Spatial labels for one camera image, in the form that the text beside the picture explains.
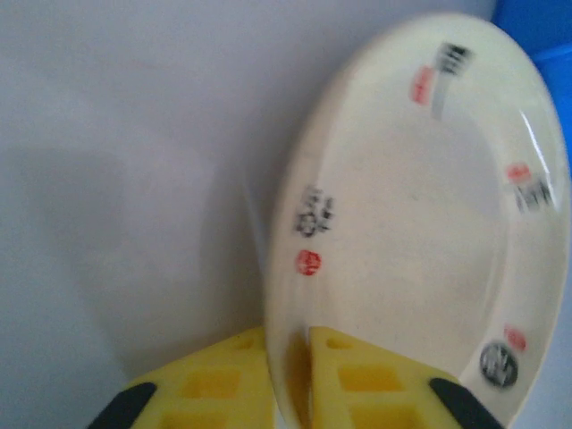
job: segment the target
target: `plate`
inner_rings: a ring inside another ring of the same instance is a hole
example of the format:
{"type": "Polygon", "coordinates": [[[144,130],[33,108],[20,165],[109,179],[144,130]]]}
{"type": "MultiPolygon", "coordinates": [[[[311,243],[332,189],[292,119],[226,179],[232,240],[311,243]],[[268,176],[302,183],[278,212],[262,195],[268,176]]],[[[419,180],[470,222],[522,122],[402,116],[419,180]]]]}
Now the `plate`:
{"type": "Polygon", "coordinates": [[[367,46],[274,215],[266,345],[286,422],[305,413],[307,328],[326,325],[450,372],[508,425],[558,314],[569,191],[550,95],[501,30],[438,14],[367,46]]]}

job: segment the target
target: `black circular emblem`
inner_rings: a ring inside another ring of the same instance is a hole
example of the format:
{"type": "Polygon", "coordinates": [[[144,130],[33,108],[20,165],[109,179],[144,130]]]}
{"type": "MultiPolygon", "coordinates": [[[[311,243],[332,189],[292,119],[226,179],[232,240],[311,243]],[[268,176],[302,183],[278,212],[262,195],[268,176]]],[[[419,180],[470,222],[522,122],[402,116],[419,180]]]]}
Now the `black circular emblem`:
{"type": "Polygon", "coordinates": [[[501,342],[491,342],[481,353],[481,373],[493,386],[507,388],[517,382],[517,359],[501,342]]]}

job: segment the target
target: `white ceramic plate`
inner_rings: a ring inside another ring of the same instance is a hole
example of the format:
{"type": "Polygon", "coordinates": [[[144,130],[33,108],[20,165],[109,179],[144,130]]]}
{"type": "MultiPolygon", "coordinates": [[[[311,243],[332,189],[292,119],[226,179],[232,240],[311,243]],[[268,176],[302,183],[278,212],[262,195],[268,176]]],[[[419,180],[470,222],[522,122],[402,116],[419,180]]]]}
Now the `white ceramic plate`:
{"type": "Polygon", "coordinates": [[[507,425],[559,310],[569,189],[550,96],[502,31],[440,14],[369,45],[316,108],[274,217],[286,421],[291,339],[327,325],[449,371],[507,425]]]}

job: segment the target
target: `blue object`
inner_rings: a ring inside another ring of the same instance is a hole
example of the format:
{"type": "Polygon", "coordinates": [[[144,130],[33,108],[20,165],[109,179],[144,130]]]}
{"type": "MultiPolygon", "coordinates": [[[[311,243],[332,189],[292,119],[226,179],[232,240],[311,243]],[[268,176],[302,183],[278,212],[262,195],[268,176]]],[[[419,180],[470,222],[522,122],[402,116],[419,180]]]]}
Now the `blue object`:
{"type": "Polygon", "coordinates": [[[572,0],[500,0],[494,24],[526,51],[542,74],[572,156],[572,0]]]}

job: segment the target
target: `white wall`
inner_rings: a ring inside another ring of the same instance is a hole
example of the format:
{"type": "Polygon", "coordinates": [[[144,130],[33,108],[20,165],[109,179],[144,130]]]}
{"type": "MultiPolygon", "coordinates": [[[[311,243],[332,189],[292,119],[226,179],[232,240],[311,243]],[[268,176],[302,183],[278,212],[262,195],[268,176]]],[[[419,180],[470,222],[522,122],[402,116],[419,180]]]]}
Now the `white wall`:
{"type": "Polygon", "coordinates": [[[243,179],[266,223],[352,52],[492,4],[2,1],[0,427],[82,427],[126,377],[260,323],[243,179]]]}

